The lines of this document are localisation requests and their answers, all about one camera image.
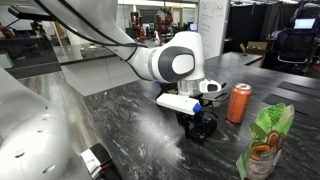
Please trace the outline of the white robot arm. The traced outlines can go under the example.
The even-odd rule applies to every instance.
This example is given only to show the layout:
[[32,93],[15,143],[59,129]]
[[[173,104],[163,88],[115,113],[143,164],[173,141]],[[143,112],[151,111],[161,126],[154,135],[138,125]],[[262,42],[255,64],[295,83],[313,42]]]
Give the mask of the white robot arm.
[[[175,84],[156,103],[183,115],[202,110],[203,94],[223,85],[205,77],[203,40],[182,31],[169,42],[148,47],[116,22],[118,0],[33,0],[73,34],[128,64],[143,80]],[[74,150],[63,109],[0,72],[0,180],[94,180],[85,158]]]

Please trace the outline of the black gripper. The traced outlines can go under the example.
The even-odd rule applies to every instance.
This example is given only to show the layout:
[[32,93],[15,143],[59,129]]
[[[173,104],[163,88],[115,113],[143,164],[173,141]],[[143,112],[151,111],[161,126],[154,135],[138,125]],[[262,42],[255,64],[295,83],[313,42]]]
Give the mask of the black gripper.
[[217,128],[216,120],[207,116],[205,110],[200,110],[194,115],[176,112],[176,118],[186,137],[207,137]]

